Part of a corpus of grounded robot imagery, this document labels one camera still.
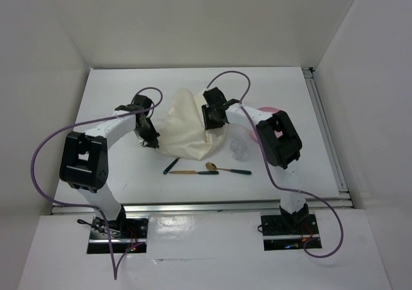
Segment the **cream cloth napkin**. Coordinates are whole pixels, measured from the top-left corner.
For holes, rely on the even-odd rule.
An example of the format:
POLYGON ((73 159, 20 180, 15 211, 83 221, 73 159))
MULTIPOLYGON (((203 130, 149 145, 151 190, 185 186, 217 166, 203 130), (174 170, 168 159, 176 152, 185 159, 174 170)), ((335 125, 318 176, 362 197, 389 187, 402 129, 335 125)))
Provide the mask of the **cream cloth napkin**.
POLYGON ((169 112, 160 126, 159 152, 181 159, 202 160, 225 142, 228 127, 206 130, 201 107, 202 93, 178 88, 169 112))

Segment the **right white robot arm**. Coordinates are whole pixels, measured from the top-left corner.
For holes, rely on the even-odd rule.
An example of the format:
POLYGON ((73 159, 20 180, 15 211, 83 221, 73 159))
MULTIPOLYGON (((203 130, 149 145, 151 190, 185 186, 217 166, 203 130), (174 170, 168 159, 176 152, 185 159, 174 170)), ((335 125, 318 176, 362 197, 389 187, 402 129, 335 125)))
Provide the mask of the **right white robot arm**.
POLYGON ((302 184, 298 160, 303 144, 288 114, 281 110, 270 113, 244 106, 236 99, 227 100, 218 88, 204 91, 203 97, 206 104, 201 110, 207 130, 237 124, 254 133, 267 164, 276 173, 276 188, 281 191, 281 226, 287 233, 296 233, 309 212, 299 192, 302 184))

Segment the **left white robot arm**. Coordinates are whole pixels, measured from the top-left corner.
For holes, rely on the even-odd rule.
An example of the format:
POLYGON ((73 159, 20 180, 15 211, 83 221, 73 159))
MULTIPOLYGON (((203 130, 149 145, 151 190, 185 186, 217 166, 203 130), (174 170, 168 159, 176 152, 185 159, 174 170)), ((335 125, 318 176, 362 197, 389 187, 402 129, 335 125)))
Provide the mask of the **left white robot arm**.
POLYGON ((124 235, 128 222, 124 207, 114 198, 107 183, 108 151, 131 132, 142 139, 142 146, 159 148, 160 134, 147 114, 152 106, 150 98, 136 94, 130 104, 118 106, 109 120, 66 136, 59 177, 95 208, 99 224, 104 224, 105 232, 113 238, 124 235))

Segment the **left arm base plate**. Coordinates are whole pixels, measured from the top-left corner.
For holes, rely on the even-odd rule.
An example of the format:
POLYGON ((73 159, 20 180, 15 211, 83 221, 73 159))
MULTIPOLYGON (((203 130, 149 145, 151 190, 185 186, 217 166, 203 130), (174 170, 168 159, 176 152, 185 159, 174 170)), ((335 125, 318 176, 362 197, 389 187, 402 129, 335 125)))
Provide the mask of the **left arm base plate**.
MULTIPOLYGON (((122 230, 111 229, 111 241, 114 254, 146 253, 148 218, 127 219, 122 230)), ((102 219, 95 217, 89 233, 87 254, 110 254, 108 232, 102 219)))

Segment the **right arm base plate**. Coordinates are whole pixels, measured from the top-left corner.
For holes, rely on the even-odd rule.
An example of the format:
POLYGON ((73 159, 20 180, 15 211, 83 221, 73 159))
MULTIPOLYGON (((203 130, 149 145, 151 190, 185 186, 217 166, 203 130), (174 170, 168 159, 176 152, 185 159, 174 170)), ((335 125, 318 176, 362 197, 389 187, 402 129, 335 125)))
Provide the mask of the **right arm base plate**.
POLYGON ((263 235, 265 251, 284 251, 322 248, 319 228, 314 214, 293 229, 287 229, 281 220, 281 215, 263 215, 257 230, 263 235))

